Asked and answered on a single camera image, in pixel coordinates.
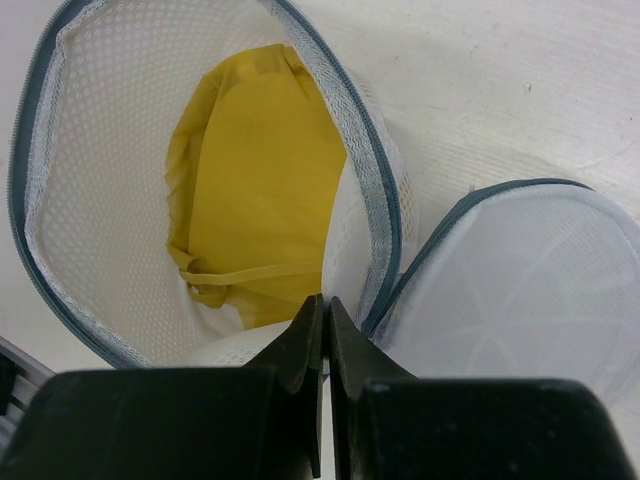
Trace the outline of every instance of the mesh bag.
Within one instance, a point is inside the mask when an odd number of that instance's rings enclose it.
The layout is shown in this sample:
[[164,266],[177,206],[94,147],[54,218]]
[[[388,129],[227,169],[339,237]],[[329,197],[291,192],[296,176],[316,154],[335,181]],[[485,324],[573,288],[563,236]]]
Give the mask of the mesh bag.
[[[357,272],[344,298],[358,324],[370,324],[398,275],[403,240],[415,251],[415,200],[371,88],[286,0],[70,1],[32,66],[11,208],[38,288],[114,366],[188,363],[243,330],[233,308],[207,309],[185,293],[165,249],[163,176],[168,141],[203,74],[273,43],[296,49],[347,151],[323,293]],[[273,329],[260,332],[272,338]]]
[[612,405],[640,380],[640,227],[571,182],[479,190],[386,310],[376,342],[416,375],[571,378]]

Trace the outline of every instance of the yellow garment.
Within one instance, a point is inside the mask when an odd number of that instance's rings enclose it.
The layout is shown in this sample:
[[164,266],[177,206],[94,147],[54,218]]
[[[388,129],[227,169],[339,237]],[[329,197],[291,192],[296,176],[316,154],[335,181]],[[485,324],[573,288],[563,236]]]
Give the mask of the yellow garment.
[[253,328],[293,318],[320,292],[346,159],[294,50],[234,55],[205,75],[169,145],[168,249],[191,297]]

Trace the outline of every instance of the yellow cloth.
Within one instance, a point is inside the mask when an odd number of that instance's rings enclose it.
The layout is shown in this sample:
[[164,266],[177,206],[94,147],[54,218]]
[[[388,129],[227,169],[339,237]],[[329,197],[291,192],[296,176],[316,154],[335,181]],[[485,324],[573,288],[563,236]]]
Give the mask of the yellow cloth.
[[294,50],[238,53],[205,75],[171,138],[168,249],[191,297],[246,328],[293,318],[320,292],[346,159]]

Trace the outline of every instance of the open mesh bag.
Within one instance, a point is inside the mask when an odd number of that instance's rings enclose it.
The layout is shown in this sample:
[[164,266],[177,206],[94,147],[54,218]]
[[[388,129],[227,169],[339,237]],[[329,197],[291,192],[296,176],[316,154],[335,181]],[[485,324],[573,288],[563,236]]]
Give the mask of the open mesh bag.
[[[11,208],[18,248],[45,299],[114,366],[194,363],[203,347],[239,334],[224,344],[248,352],[242,363],[255,353],[243,344],[264,345],[277,331],[247,335],[233,308],[189,299],[165,247],[164,183],[168,141],[202,75],[273,43],[296,49],[348,155],[323,293],[348,281],[341,297],[364,328],[407,262],[403,242],[415,252],[415,199],[371,87],[354,80],[286,0],[70,1],[31,71]],[[214,363],[237,363],[225,348]]]

